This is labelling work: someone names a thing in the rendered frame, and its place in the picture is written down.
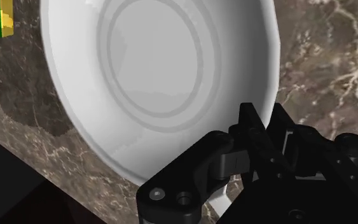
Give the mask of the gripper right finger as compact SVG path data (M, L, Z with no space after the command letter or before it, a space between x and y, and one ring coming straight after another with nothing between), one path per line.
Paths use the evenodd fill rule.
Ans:
M281 104L273 107L267 133L297 176L322 173L358 199L358 135L342 133L334 140L323 137L315 128L293 122Z

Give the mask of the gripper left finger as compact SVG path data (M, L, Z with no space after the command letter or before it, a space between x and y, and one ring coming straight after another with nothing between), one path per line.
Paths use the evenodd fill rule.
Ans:
M282 155L291 117L276 103L264 126L252 103L240 105L227 132L209 132L146 181L136 193L139 224L200 224L202 206L239 174L244 186L289 171Z

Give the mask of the white plate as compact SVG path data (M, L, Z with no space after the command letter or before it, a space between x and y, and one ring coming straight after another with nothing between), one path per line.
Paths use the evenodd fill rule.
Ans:
M268 125L279 88L274 0L40 0L45 57L80 136L147 207L200 207L184 187L201 137L250 102Z

